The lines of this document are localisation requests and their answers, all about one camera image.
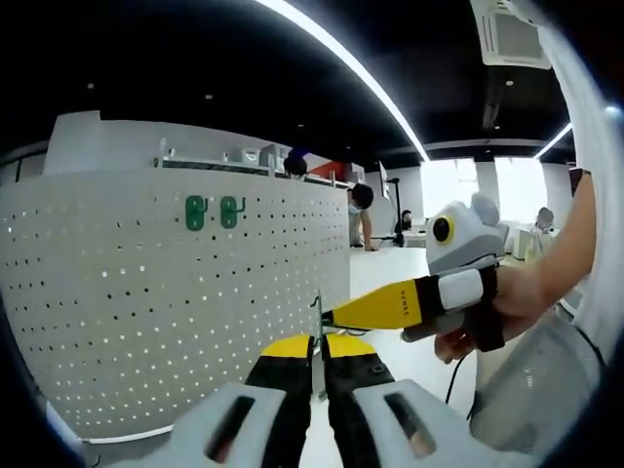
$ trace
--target human hand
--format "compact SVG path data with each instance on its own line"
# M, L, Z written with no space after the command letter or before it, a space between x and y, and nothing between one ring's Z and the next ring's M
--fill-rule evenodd
M503 335L508 341L532 327L548 304L534 269L500 266L496 269L496 279L498 296L492 305L503 317ZM434 342L435 353L445 364L464 357L473 349L475 343L463 329L439 334Z

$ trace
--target finger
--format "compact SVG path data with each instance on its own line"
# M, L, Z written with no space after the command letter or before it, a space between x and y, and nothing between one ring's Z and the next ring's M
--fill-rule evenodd
M464 330L438 335L434 341L436 356L445 364L453 359L459 359L475 349L472 338Z

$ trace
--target pegboard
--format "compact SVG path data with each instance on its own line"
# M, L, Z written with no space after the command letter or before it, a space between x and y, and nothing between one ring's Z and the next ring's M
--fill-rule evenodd
M209 201L185 226L185 200ZM246 210L234 229L219 201ZM190 170L37 177L0 188L0 291L25 362L83 438L172 424L274 339L349 298L344 191Z

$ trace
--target ceiling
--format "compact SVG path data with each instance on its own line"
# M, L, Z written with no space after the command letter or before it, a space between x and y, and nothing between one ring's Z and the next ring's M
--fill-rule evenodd
M99 109L103 119L223 129L367 167L418 164L350 69L253 0L15 3L2 13L19 33L1 33L11 49L2 67L14 73L0 88L0 153L49 138L61 113ZM483 64L468 0L419 2L417 13L412 2L290 3L360 60L425 145L484 140L435 145L432 159L534 154L500 140L548 140L568 121L552 70Z

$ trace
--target hole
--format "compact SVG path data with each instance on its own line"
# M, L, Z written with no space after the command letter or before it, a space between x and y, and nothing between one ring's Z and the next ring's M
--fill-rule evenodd
M408 436L410 448L416 458L424 458L436 451L436 444L429 431L420 422L403 395L393 393L385 396L384 400Z

